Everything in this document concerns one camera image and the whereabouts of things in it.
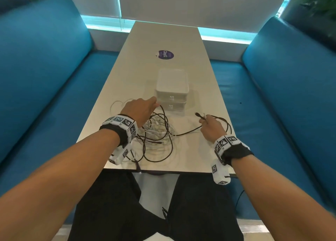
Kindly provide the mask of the black trousers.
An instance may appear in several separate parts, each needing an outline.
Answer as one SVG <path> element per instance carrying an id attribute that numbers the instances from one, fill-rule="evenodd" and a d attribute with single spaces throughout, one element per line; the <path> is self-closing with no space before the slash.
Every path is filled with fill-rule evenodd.
<path id="1" fill-rule="evenodd" d="M 77 204 L 68 241 L 244 241 L 234 203 L 211 174 L 180 175 L 162 219 L 140 204 L 131 173 L 103 170 Z"/>

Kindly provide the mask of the white left wrist marker band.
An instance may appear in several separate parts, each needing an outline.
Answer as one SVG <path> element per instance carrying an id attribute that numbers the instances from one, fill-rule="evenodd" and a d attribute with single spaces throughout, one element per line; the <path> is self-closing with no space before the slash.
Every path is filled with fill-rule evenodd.
<path id="1" fill-rule="evenodd" d="M 120 138 L 118 147 L 109 157 L 109 162 L 120 165 L 127 156 L 132 154 L 133 139 L 138 134 L 138 126 L 135 120 L 127 115 L 116 115 L 105 120 L 99 130 L 112 130 Z"/>

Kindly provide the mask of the white wrist marker band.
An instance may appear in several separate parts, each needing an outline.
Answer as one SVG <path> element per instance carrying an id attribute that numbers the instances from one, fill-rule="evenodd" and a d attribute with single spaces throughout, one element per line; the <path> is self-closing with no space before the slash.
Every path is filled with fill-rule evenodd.
<path id="1" fill-rule="evenodd" d="M 118 147 L 109 157 L 109 162 L 120 165 L 127 156 L 132 154 L 133 139 L 138 134 L 138 126 L 135 120 L 127 115 L 116 115 L 105 120 L 99 130 L 112 130 L 120 138 Z"/>
<path id="2" fill-rule="evenodd" d="M 232 159 L 253 155 L 250 148 L 232 134 L 221 136 L 215 141 L 214 153 L 216 159 L 212 161 L 210 166 L 213 180 L 219 185 L 230 183 L 229 167 L 232 166 Z"/>

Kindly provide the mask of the person's left forearm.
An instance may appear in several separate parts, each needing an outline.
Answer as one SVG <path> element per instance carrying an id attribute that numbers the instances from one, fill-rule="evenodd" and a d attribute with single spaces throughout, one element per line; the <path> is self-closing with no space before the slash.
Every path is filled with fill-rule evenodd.
<path id="1" fill-rule="evenodd" d="M 51 241 L 119 144 L 116 132 L 99 130 L 2 195 L 0 241 Z"/>

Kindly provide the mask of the person's right hand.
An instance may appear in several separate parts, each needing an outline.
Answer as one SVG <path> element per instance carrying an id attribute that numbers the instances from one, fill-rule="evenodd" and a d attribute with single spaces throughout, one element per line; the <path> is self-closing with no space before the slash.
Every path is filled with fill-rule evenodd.
<path id="1" fill-rule="evenodd" d="M 211 144 L 214 144 L 215 141 L 220 137 L 227 135 L 222 124 L 218 120 L 216 120 L 213 116 L 211 127 L 201 127 L 200 131 L 203 137 Z"/>

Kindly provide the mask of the purple round sticker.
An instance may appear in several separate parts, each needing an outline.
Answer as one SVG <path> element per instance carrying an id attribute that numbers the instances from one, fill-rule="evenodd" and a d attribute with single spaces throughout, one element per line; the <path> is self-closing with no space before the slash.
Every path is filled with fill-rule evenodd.
<path id="1" fill-rule="evenodd" d="M 159 50 L 155 56 L 161 60 L 171 60 L 174 58 L 174 54 L 168 50 Z"/>

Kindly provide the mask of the blue sofa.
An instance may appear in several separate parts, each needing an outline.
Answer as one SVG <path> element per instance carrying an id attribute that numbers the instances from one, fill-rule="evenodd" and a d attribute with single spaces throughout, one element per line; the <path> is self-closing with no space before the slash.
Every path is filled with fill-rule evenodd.
<path id="1" fill-rule="evenodd" d="M 241 63 L 210 62 L 237 137 L 336 216 L 336 53 L 272 17 Z"/>
<path id="2" fill-rule="evenodd" d="M 76 143 L 119 55 L 93 45 L 72 0 L 0 15 L 0 197 Z"/>

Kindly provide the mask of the white plastic box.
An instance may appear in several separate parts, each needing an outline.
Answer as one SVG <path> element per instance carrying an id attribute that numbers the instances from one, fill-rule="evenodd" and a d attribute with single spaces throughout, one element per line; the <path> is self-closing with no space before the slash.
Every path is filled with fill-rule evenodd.
<path id="1" fill-rule="evenodd" d="M 188 74 L 183 69 L 160 69 L 157 75 L 156 91 L 162 93 L 188 94 Z"/>
<path id="2" fill-rule="evenodd" d="M 165 111 L 184 111 L 188 93 L 156 91 L 156 97 Z"/>

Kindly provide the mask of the person's right forearm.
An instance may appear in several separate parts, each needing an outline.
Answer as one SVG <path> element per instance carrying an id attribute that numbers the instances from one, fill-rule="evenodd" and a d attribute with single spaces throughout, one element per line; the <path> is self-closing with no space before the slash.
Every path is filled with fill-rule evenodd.
<path id="1" fill-rule="evenodd" d="M 253 155 L 232 167 L 275 241 L 336 241 L 336 219 L 293 182 Z"/>

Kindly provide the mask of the person's left hand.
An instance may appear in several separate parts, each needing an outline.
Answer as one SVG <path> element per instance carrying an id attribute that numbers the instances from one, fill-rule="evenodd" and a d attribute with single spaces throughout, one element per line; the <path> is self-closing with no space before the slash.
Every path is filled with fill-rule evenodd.
<path id="1" fill-rule="evenodd" d="M 149 120 L 153 111 L 148 110 L 146 100 L 139 98 L 127 102 L 120 114 L 131 117 L 136 121 L 138 127 L 142 127 Z"/>

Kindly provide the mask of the white right wrist marker band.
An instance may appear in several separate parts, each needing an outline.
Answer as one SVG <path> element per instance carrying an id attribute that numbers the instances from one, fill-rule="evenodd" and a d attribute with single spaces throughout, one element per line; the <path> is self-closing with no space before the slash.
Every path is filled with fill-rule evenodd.
<path id="1" fill-rule="evenodd" d="M 216 159 L 212 161 L 210 166 L 213 180 L 219 185 L 230 183 L 229 167 L 232 166 L 232 159 L 253 155 L 250 148 L 232 134 L 221 136 L 215 141 L 214 153 Z"/>

